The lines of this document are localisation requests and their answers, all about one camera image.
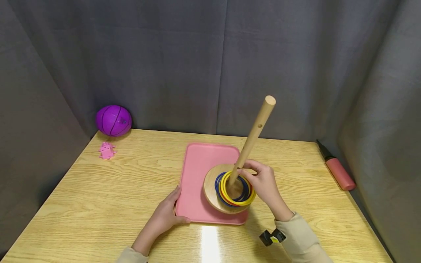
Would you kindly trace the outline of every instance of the wooden peg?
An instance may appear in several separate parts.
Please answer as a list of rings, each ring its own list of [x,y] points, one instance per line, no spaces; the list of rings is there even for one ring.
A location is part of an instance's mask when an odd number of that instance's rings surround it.
[[[234,168],[232,169],[232,173],[228,180],[228,188],[231,188],[234,185],[238,177],[237,168],[243,167],[257,138],[259,138],[259,135],[262,132],[262,129],[264,125],[266,124],[266,121],[269,118],[275,104],[276,104],[276,100],[274,97],[270,95],[265,97],[263,105],[260,108],[259,114],[257,115],[257,118],[253,124],[253,127],[251,128],[251,131],[248,134],[247,140],[245,141],[245,144],[241,150],[240,156],[238,157],[238,160],[235,163]]]

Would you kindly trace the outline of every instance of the pink tray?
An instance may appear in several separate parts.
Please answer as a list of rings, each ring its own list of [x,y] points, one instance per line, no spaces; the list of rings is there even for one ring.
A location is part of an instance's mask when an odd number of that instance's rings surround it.
[[[176,204],[176,215],[190,218],[192,222],[242,225],[248,211],[229,215],[219,212],[206,200],[203,180],[208,171],[216,165],[234,164],[240,152],[234,146],[191,143],[184,156],[181,173],[181,195]]]

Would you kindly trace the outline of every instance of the gray backdrop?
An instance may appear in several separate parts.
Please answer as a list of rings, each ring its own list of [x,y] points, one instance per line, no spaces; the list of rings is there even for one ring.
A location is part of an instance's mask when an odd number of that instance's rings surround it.
[[[271,94],[262,137],[322,139],[396,261],[417,262],[419,10],[421,0],[0,0],[0,254],[101,107],[125,106],[134,128],[247,135]]]

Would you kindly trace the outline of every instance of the yellow ring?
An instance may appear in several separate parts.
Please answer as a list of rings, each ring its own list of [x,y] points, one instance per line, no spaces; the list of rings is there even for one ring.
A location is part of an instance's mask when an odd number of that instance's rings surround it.
[[[240,176],[241,178],[243,178],[244,181],[246,182],[247,186],[248,186],[248,189],[249,190],[251,189],[251,195],[250,195],[250,197],[247,200],[242,201],[242,202],[234,201],[234,200],[231,199],[231,197],[229,197],[229,195],[228,195],[228,193],[226,191],[226,186],[225,185],[226,185],[226,181],[228,180],[228,178],[230,177],[230,175],[231,175],[231,171],[228,171],[228,172],[226,172],[222,176],[221,182],[219,184],[219,189],[218,189],[220,195],[223,196],[224,199],[230,201],[231,203],[233,203],[235,205],[239,205],[239,206],[250,205],[253,202],[254,198],[256,197],[256,192],[254,191],[254,188],[250,185],[250,182],[246,178],[242,177],[241,175],[238,175],[238,176]]]

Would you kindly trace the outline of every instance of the sleeve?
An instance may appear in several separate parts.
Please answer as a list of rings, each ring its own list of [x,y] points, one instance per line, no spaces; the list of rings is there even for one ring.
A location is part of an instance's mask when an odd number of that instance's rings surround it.
[[[147,263],[149,257],[145,257],[131,247],[126,247],[117,259],[116,263]]]
[[[293,263],[333,263],[307,222],[296,212],[288,222],[275,220],[286,239],[282,242]]]

